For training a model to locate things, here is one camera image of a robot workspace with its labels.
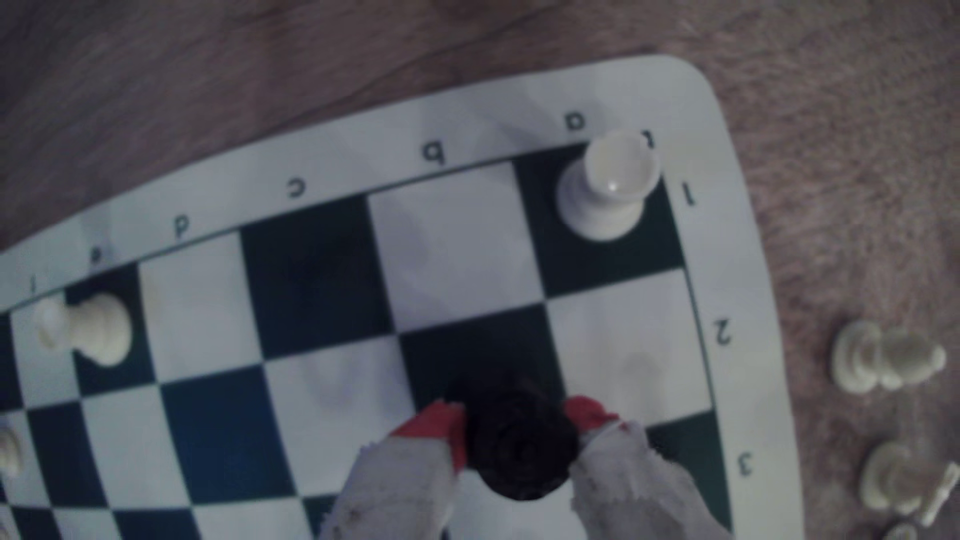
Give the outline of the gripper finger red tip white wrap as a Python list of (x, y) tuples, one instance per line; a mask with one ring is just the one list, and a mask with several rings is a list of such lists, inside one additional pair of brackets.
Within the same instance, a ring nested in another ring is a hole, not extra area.
[(441, 539), (467, 465), (466, 410), (436, 400), (361, 448), (319, 539)]
[(587, 539), (732, 539), (692, 475), (662, 457), (642, 424), (574, 396), (562, 404), (579, 434), (569, 466), (571, 508)]

